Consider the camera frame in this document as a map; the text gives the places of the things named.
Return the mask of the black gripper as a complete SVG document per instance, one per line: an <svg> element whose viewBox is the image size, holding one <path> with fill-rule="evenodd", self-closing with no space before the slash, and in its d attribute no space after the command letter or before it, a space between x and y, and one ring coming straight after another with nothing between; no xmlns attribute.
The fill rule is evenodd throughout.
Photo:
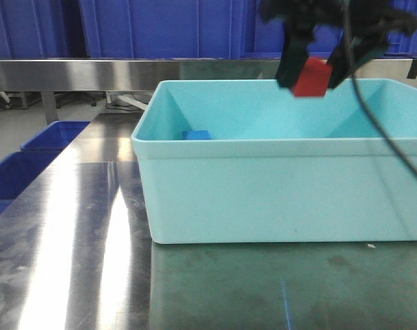
<svg viewBox="0 0 417 330"><path fill-rule="evenodd" d="M327 60L332 68L328 89L337 88L364 64L382 57L389 49L390 32L411 36L417 30L417 16L389 1L261 1L259 15L265 22L284 22L285 41L275 74L281 88L297 83L317 26L344 31ZM346 35L351 36L349 45Z"/></svg>

